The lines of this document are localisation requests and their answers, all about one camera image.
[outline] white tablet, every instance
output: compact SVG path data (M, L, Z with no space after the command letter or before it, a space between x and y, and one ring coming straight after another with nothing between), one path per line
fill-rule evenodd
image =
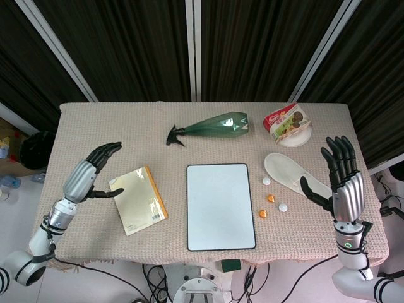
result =
M187 205L190 251L255 248L246 164L188 166Z

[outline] beige tablecloth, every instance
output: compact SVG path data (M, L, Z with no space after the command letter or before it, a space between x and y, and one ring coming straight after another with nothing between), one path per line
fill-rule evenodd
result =
M276 145L262 126L264 117L285 106L280 103L98 103L63 104L62 116L50 157L36 225L40 224L75 165L97 146L121 141L122 149L110 158L95 182L95 189L109 190L108 181L149 165L169 218L129 237L125 235L113 199L88 199L57 245L64 260L125 259L141 263L207 262L243 259L262 263L277 259L310 260L336 254L333 221L329 213L305 197L272 182L266 176L265 156L282 153L330 184L320 148L327 136L347 136L357 151L358 168L365 184L362 219L374 224L367 236L373 265L388 256L388 243L379 214L379 201L359 152L348 107L343 104L301 104L313 125L312 137L298 148ZM181 137L186 147L166 146L171 127L185 127L230 111L246 112L249 134L235 139ZM251 250L191 252L187 250L186 167L201 163L246 163L249 169L257 246ZM288 204L281 213L266 200L269 193ZM258 211L266 209L267 219Z

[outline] beige notebook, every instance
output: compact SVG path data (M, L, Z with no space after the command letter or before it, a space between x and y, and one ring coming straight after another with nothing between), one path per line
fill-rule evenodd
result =
M112 191L123 188L115 203L126 235L134 234L168 218L156 184L147 166L109 181Z

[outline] black curtain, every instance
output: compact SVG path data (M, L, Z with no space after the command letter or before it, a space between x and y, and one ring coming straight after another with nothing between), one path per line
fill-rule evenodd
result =
M190 101L185 2L35 0L100 101Z
M202 1L202 100L286 102L342 1Z
M61 103L86 102L14 1L0 1L0 102L49 131L57 129Z
M368 167L404 153L404 2L362 1L299 101L348 104Z

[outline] robotic arm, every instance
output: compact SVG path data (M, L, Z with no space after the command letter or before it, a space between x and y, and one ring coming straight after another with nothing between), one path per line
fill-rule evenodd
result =
M102 145L78 163L63 187L64 198L53 204L32 237L31 254L19 250L0 261L0 295L7 291L11 280L29 286L40 279L46 264L55 256L56 243L76 215L79 203L87 198L111 198L123 192L122 188L108 193L93 190L93 183L109 157L121 147L121 142Z
M404 300L404 287L387 278L373 278L365 251L367 233L372 223L359 220L364 204L364 182L357 170L355 150L342 136L326 139L332 154L325 148L321 154L330 170L332 197L314 193L305 177L300 180L304 194L329 211L334 220L338 257L343 268L333 275L335 287L344 295L377 303L399 303Z

